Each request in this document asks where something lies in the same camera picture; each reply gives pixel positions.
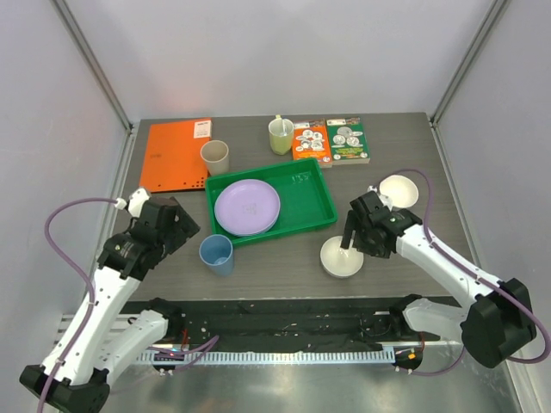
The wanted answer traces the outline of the blue plate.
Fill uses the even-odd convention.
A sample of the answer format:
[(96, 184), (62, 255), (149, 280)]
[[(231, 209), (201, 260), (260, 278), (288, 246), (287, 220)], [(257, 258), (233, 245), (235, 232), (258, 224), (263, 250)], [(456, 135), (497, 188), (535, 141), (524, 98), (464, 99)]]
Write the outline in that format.
[(268, 231), (278, 220), (278, 213), (271, 214), (230, 214), (216, 216), (223, 230), (237, 237), (247, 237)]

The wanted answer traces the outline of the blue cup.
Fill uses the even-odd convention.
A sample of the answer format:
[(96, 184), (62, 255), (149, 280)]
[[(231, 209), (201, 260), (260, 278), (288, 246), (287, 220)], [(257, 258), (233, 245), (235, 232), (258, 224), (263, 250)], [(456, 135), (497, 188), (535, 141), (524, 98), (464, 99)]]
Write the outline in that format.
[(199, 257), (218, 276), (229, 276), (234, 270), (232, 241), (223, 235), (206, 237), (200, 245)]

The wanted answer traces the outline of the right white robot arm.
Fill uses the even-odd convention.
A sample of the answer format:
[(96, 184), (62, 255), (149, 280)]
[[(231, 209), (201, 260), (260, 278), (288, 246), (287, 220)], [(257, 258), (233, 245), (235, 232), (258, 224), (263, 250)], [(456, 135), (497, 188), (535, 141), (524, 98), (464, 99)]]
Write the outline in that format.
[(388, 327), (400, 340), (417, 332), (459, 342), (482, 366), (494, 368), (537, 335), (528, 288), (488, 274), (457, 254), (407, 209), (391, 210), (375, 192), (350, 202), (341, 245), (414, 263), (454, 298), (454, 305), (410, 294), (391, 308)]

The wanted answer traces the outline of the purple plate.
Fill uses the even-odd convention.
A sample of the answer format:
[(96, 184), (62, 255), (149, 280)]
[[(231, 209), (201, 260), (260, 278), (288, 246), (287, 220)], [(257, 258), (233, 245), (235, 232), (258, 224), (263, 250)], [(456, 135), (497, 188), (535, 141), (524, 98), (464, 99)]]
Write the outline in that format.
[(281, 201), (276, 190), (267, 182), (244, 179), (223, 189), (214, 203), (214, 217), (230, 214), (280, 214)]

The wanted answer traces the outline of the white bowl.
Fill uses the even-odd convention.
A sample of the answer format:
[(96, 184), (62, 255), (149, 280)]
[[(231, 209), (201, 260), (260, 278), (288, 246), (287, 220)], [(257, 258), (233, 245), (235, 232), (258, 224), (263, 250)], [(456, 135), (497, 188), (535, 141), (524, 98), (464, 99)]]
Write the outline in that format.
[(341, 236), (327, 239), (321, 247), (319, 256), (326, 273), (343, 279), (355, 275), (362, 268), (364, 255), (354, 248), (343, 249), (341, 242)]
[(413, 207), (418, 202), (418, 187), (406, 176), (391, 175), (380, 182), (378, 189), (383, 205), (391, 210)]

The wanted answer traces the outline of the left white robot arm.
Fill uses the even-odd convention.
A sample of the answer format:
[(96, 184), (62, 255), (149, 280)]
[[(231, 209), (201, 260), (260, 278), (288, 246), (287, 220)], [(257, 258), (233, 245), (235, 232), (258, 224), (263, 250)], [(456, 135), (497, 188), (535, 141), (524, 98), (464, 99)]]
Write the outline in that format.
[(155, 298), (115, 339), (107, 339), (147, 273), (200, 230), (175, 198), (153, 196), (144, 188), (111, 203), (127, 211), (131, 221), (105, 242), (93, 275), (52, 246), (84, 280), (86, 295), (52, 352), (22, 371), (20, 382), (38, 398), (38, 411), (46, 405), (61, 412), (100, 411), (115, 381), (143, 351), (182, 336), (181, 309)]

